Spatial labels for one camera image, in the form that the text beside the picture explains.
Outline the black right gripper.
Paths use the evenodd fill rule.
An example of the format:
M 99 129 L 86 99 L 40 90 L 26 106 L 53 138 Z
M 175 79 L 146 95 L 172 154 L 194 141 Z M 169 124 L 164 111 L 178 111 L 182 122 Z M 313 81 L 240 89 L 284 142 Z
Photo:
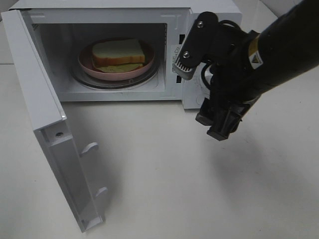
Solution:
M 218 21 L 217 33 L 201 74 L 204 85 L 210 90 L 195 120 L 202 125 L 211 125 L 207 134 L 223 141 L 235 132 L 242 117 L 252 108 L 258 97 L 244 98 L 240 86 L 251 74 L 249 48 L 257 48 L 260 34 L 254 30 L 244 32 L 230 21 Z

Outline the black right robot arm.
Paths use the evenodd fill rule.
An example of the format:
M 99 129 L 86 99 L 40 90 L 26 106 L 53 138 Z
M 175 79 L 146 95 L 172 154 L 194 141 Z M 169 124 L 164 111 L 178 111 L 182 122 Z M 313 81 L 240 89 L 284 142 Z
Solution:
M 304 0 L 261 33 L 250 32 L 229 64 L 210 66 L 210 95 L 196 120 L 226 140 L 267 91 L 319 64 L 319 3 Z

